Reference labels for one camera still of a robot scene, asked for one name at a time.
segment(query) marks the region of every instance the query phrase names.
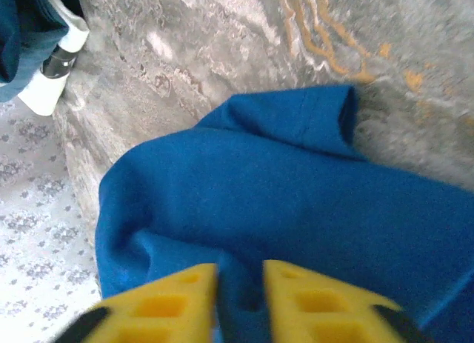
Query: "blue fabric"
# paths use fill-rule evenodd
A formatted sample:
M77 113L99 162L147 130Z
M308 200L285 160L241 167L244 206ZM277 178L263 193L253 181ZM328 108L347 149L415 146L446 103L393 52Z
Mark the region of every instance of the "blue fabric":
M67 31L47 0L0 0L0 102L28 85Z
M355 97L349 86L233 96L122 156L99 191L104 297L215 262L224 340L270 342L261 266L280 259L394 299L441 342L468 342L474 195L364 159L351 146Z

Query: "blue garment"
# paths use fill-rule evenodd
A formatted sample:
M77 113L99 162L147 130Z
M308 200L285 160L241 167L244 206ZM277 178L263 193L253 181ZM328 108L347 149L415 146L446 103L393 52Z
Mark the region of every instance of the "blue garment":
M279 259L394 299L440 342L468 342L472 293L456 300L473 285L474 195L357 153L355 97L233 96L127 152L99 191L104 297L215 262L224 340L270 342L261 266ZM471 332L453 332L460 317Z
M0 0L0 102L28 85L67 31L48 0Z

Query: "patterned tablecloth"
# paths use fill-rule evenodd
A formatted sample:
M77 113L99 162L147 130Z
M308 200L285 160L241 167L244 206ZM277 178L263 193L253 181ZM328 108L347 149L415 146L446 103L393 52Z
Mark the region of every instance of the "patterned tablecloth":
M48 342L100 299L53 120L19 102L0 104L0 243L3 337Z

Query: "blue cloth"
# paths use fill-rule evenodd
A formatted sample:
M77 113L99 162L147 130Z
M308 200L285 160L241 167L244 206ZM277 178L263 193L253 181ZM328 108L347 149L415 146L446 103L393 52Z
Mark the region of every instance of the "blue cloth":
M441 342L468 342L474 195L357 153L355 97L349 86L233 96L122 156L99 191L104 297L215 262L224 340L270 342L261 266L280 259L394 299ZM470 323L454 333L460 318Z
M48 0L0 0L0 102L28 85L67 31Z

